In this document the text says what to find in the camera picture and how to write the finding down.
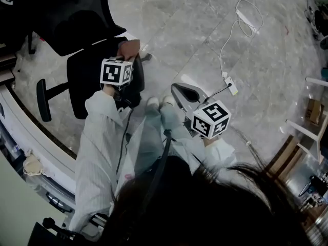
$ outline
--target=white cable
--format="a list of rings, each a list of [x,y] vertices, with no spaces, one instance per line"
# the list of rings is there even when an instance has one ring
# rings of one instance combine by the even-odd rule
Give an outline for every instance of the white cable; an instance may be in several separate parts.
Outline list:
[[[239,16],[239,13],[238,13],[238,6],[239,6],[239,4],[240,4],[241,1],[245,1],[245,2],[247,2],[247,3],[249,3],[249,4],[251,4],[251,5],[257,10],[257,12],[260,14],[261,19],[262,19],[262,24],[261,24],[259,27],[254,27],[254,26],[252,26],[252,25],[246,23],[244,20],[241,20],[241,19],[240,19],[240,16]],[[235,12],[236,12],[236,14],[237,14],[238,20],[236,20],[236,21],[232,24],[231,31],[230,31],[230,36],[229,36],[228,40],[227,40],[226,43],[223,45],[223,47],[221,48],[221,51],[220,51],[220,68],[221,68],[222,77],[223,77],[224,79],[227,78],[228,73],[223,71],[223,67],[222,67],[222,52],[223,52],[224,47],[225,47],[226,44],[229,42],[229,40],[230,40],[230,38],[231,38],[231,36],[232,36],[232,30],[233,30],[235,24],[236,24],[236,23],[239,23],[239,27],[240,27],[240,29],[242,30],[242,32],[244,33],[244,35],[247,36],[247,37],[252,37],[252,36],[253,36],[253,30],[252,30],[252,28],[254,28],[254,29],[260,29],[260,28],[262,28],[262,27],[264,26],[264,19],[263,19],[263,16],[262,16],[260,10],[256,7],[256,5],[254,5],[253,3],[251,3],[251,2],[248,1],[248,0],[238,0],[238,3],[236,4],[236,7],[235,7]],[[251,31],[251,34],[250,34],[250,35],[248,35],[248,34],[243,30],[243,28],[242,28],[241,25],[240,25],[240,22],[244,23],[245,25],[247,25],[247,26],[249,27],[249,29],[250,29],[250,31]]]

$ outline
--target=sneaker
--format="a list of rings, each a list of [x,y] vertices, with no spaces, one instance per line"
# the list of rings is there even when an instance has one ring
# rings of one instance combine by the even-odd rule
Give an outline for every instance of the sneaker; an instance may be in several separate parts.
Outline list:
[[[157,97],[150,97],[150,98],[147,100],[146,107],[148,107],[148,106],[150,106],[150,105],[155,105],[156,107],[159,107],[159,101],[158,101],[158,98],[157,98]]]
[[[163,106],[165,103],[170,104],[172,106],[175,106],[175,100],[173,96],[166,96],[163,98],[163,101],[161,103],[161,106]]]

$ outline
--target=gray pants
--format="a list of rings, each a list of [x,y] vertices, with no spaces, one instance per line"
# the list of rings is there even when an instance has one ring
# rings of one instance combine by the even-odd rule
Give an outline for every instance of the gray pants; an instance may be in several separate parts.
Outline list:
[[[180,122],[178,114],[170,104],[164,104],[160,110],[156,105],[146,107],[146,120],[143,128],[139,152],[135,164],[135,174],[139,175],[159,158],[164,151],[160,134],[161,125],[164,129],[172,130],[174,139],[188,138],[189,133]],[[169,155],[175,155],[171,149]]]

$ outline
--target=cardboard box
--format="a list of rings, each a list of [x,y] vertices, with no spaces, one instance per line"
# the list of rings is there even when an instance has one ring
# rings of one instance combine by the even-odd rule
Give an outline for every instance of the cardboard box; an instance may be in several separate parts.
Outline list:
[[[322,117],[324,106],[320,101],[315,99],[309,99],[309,104],[307,105],[305,118],[314,125],[319,125]]]

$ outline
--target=white shoe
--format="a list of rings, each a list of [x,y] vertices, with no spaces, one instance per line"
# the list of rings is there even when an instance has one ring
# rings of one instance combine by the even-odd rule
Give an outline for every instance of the white shoe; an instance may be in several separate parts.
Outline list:
[[[170,104],[172,106],[175,106],[175,100],[173,96],[166,96],[163,98],[163,101],[161,103],[161,106],[163,106],[165,103]]]
[[[148,98],[147,100],[147,103],[146,103],[146,107],[150,106],[150,105],[155,105],[156,107],[159,107],[159,100],[157,97],[150,97]]]

